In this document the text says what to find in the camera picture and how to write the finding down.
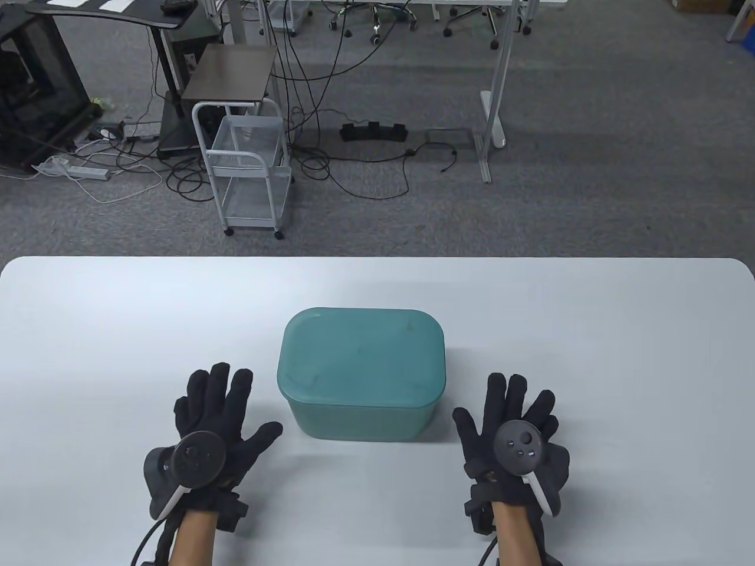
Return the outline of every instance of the power strip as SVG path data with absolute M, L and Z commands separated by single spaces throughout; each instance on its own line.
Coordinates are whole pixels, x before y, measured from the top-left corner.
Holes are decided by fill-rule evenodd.
M 68 166 L 68 175 L 75 179 L 95 179 L 98 181 L 110 180 L 110 169 L 99 167 L 76 167 Z
M 107 181 L 110 179 L 110 169 L 99 167 L 76 167 L 68 165 L 68 159 L 53 157 L 42 165 L 35 167 L 43 175 L 51 177 L 65 177 L 66 174 L 74 179 L 94 179 L 97 181 Z

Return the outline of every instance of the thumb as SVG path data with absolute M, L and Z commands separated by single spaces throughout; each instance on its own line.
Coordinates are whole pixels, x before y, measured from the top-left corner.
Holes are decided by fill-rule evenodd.
M 272 421 L 263 424 L 251 437 L 241 443 L 241 450 L 247 454 L 253 454 L 254 458 L 270 448 L 273 442 L 283 434 L 283 425 Z

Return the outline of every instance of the desk leg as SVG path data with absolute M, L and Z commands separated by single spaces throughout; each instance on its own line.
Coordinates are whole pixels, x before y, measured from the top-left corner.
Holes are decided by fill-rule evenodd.
M 527 15 L 524 17 L 524 26 L 528 26 L 535 20 L 535 16 L 538 15 L 539 7 L 540 0 L 529 0 L 529 2 L 527 2 Z
M 171 64 L 168 61 L 168 53 L 165 51 L 165 44 L 162 42 L 162 34 L 160 29 L 156 27 L 150 27 L 152 32 L 152 39 L 155 41 L 155 49 L 157 50 L 157 58 L 160 60 L 160 66 L 162 72 L 165 74 L 165 82 L 168 83 L 168 92 L 171 94 L 171 104 L 176 109 L 176 114 L 179 118 L 185 117 L 183 108 L 181 107 L 181 97 L 178 94 L 178 87 L 176 81 L 173 78 L 173 72 L 171 71 Z
M 491 90 L 480 91 L 479 96 L 482 99 L 482 109 L 487 118 L 485 135 L 475 134 L 475 147 L 479 158 L 479 168 L 482 172 L 482 180 L 486 183 L 492 181 L 490 177 L 490 168 L 488 167 L 488 154 L 490 153 L 490 144 L 493 143 L 497 148 L 506 144 L 506 136 L 501 120 L 498 118 L 498 110 L 501 108 L 501 100 L 504 95 L 504 84 L 506 74 L 509 68 L 509 58 L 511 56 L 511 46 L 514 42 L 514 24 L 519 15 L 519 0 L 512 0 L 511 6 L 506 9 L 506 22 L 504 24 L 504 44 L 498 53 L 498 63 L 493 73 L 493 82 Z
M 744 18 L 750 12 L 751 8 L 753 8 L 753 0 L 745 0 L 742 8 L 740 9 L 737 17 L 734 20 L 734 23 L 732 24 L 732 27 L 729 28 L 729 33 L 726 34 L 726 41 L 731 42 L 734 39 L 735 34 L 739 30 L 739 26 L 742 25 Z
M 262 32 L 265 35 L 265 42 L 271 46 L 271 47 L 278 47 L 278 42 L 276 41 L 275 37 L 275 30 L 273 29 L 273 25 L 270 23 L 269 14 L 267 13 L 267 6 L 265 5 L 265 0 L 257 0 L 257 11 L 260 14 L 260 26 L 262 26 Z M 273 75 L 278 75 L 278 60 L 277 58 L 273 60 Z M 274 76 L 270 77 L 270 81 L 273 83 L 273 100 L 276 101 L 276 104 L 283 107 L 283 101 L 281 100 L 281 93 L 278 89 L 278 79 Z
M 240 0 L 226 0 L 234 45 L 246 45 L 246 28 Z

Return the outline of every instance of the black device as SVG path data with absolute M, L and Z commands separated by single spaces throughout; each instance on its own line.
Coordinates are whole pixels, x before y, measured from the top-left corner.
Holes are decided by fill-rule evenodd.
M 344 124 L 339 132 L 343 141 L 382 140 L 404 143 L 409 135 L 404 124 L 381 126 L 380 122 L 368 122 L 366 126 Z
M 193 10 L 196 3 L 197 0 L 162 0 L 160 10 L 166 16 L 175 16 Z
M 200 430 L 168 448 L 153 448 L 144 460 L 144 478 L 152 501 L 149 514 L 161 521 L 168 517 L 184 494 L 215 480 L 226 463 L 223 439 Z
M 52 16 L 0 6 L 0 163 L 30 171 L 100 116 Z
M 543 466 L 548 449 L 538 428 L 526 420 L 504 423 L 493 438 L 498 463 L 529 484 L 543 513 L 555 517 L 561 512 L 561 497 L 550 469 Z

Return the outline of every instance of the computer case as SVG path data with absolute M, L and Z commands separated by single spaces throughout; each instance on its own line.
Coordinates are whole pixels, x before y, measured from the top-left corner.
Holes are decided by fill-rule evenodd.
M 28 171 L 101 115 L 53 18 L 0 6 L 0 165 Z

